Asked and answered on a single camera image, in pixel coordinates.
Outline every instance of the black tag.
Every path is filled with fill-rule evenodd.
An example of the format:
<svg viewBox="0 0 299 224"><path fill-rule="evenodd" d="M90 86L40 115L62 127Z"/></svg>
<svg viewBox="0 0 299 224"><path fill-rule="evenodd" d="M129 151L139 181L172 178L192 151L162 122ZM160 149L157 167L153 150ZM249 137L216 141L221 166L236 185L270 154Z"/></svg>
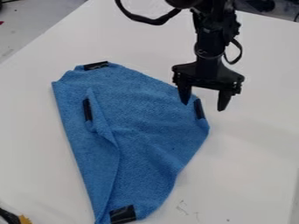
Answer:
<svg viewBox="0 0 299 224"><path fill-rule="evenodd" d="M102 67L108 67L108 66L109 66L109 63L107 61L102 61L102 62L98 62L98 63L85 65L84 70L89 71L89 70L94 70L94 69L98 69L98 68L102 68Z"/></svg>
<svg viewBox="0 0 299 224"><path fill-rule="evenodd" d="M194 109L195 109L196 117L198 119L205 118L205 113L204 113L204 110L201 106L200 99L197 99L197 100L194 101Z"/></svg>
<svg viewBox="0 0 299 224"><path fill-rule="evenodd" d="M88 99L85 99L83 101L83 109L84 109L84 116L86 121L92 121L93 115L90 108L90 102Z"/></svg>
<svg viewBox="0 0 299 224"><path fill-rule="evenodd" d="M110 212L111 224L123 224L136 220L134 206L125 206Z"/></svg>

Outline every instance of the yellow object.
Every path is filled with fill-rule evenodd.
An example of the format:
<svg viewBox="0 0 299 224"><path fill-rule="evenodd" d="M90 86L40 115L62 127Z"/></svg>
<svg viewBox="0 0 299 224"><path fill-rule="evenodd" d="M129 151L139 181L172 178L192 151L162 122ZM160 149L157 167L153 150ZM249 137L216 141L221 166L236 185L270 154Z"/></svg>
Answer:
<svg viewBox="0 0 299 224"><path fill-rule="evenodd" d="M29 219L27 219L26 217L24 217L23 215L18 216L18 218L20 219L21 224L32 224L32 222Z"/></svg>

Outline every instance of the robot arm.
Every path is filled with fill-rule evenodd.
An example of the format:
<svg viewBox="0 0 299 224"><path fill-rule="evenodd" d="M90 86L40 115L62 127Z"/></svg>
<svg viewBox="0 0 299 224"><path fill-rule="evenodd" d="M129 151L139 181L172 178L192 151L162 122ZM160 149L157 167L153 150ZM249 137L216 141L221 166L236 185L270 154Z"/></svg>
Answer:
<svg viewBox="0 0 299 224"><path fill-rule="evenodd" d="M218 111L225 110L232 96L240 94L245 77L225 67L221 60L224 56L232 65L242 56L242 47L234 38L239 34L240 24L237 22L233 0L166 0L175 9L157 19L132 14L123 7L121 0L115 2L128 18L150 25L163 25L182 9L191 9L198 35L194 46L197 60L172 68L173 82L177 85L183 104L188 103L192 87L218 90ZM226 46L230 43L240 49L240 55L232 61L225 54Z"/></svg>

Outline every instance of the microfiber cloth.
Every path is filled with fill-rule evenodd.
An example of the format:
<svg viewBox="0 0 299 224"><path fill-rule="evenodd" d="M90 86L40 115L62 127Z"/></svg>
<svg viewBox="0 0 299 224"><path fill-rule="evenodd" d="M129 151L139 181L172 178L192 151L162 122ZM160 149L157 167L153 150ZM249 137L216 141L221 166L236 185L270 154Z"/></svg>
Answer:
<svg viewBox="0 0 299 224"><path fill-rule="evenodd" d="M175 87L124 66L77 66L52 87L96 224L157 210L208 135L196 96L185 106Z"/></svg>

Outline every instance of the white table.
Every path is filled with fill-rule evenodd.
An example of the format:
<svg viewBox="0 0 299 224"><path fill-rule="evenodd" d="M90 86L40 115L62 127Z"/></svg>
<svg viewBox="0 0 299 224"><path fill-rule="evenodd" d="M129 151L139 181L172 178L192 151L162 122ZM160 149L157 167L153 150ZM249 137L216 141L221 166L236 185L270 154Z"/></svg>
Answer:
<svg viewBox="0 0 299 224"><path fill-rule="evenodd" d="M211 135L144 224L287 224L296 216L299 25L239 14L246 75L225 112L218 93L194 91ZM154 27L90 0L0 67L0 200L34 224L91 224L87 192L60 122L51 82L78 64L110 60L171 82L194 60L189 12Z"/></svg>

